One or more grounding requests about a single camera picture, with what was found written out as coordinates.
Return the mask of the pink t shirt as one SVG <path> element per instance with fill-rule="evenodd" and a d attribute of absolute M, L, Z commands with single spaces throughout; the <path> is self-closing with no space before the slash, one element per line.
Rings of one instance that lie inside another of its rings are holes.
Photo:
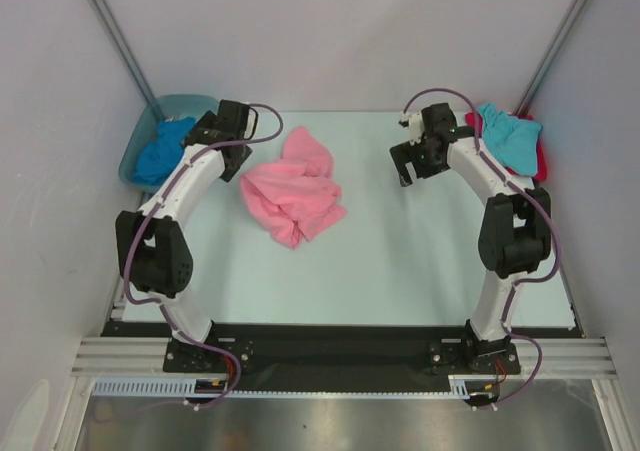
<path fill-rule="evenodd" d="M 244 173 L 239 188 L 249 213 L 271 238 L 295 249 L 347 216 L 333 172 L 329 150 L 307 128 L 297 127 L 281 156 Z"/>

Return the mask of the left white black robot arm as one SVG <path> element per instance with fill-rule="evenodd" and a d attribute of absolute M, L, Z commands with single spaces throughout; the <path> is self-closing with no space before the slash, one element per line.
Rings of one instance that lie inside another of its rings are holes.
<path fill-rule="evenodd" d="M 179 161 L 157 192 L 115 221 L 124 295 L 134 306 L 158 308 L 172 336 L 189 343 L 187 360 L 202 371 L 219 363 L 221 347 L 208 338 L 212 321 L 190 289 L 194 259 L 184 226 L 213 182 L 231 181 L 251 155 L 257 124 L 255 107 L 222 100 L 184 136 Z"/>

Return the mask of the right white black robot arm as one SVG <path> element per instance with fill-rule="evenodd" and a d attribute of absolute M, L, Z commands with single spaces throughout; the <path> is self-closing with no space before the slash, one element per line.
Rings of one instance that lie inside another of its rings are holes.
<path fill-rule="evenodd" d="M 486 274 L 461 344 L 463 364 L 484 372 L 508 349 L 519 289 L 551 254 L 550 196 L 516 181 L 490 156 L 478 131 L 457 124 L 446 103 L 405 111 L 399 125 L 409 139 L 391 147 L 390 155 L 403 187 L 413 183 L 409 167 L 421 179 L 454 171 L 484 205 L 478 254 Z"/>

